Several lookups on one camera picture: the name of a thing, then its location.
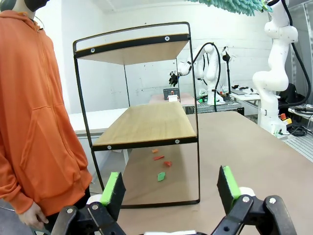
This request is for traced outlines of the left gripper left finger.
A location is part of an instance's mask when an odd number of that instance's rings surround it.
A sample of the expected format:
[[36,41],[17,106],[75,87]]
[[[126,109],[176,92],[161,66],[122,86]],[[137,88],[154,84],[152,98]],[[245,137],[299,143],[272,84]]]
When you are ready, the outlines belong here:
[[53,235],[124,235],[117,220],[126,189],[120,172],[112,172],[99,202],[92,202],[82,209],[64,207],[53,227]]

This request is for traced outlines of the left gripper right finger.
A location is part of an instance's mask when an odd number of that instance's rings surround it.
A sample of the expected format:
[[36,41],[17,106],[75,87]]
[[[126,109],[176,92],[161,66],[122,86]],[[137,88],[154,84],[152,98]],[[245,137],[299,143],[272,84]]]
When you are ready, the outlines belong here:
[[261,235],[297,234],[283,199],[271,195],[258,199],[250,188],[238,187],[229,166],[221,166],[217,181],[225,217],[214,235],[238,235],[244,226],[254,226]]

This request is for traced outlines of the person's right hand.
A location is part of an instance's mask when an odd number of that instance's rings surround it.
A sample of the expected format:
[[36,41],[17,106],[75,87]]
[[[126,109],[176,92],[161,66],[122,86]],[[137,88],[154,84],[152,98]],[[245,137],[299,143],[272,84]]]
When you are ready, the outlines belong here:
[[35,202],[26,212],[18,214],[18,217],[23,224],[39,230],[49,223],[42,209]]

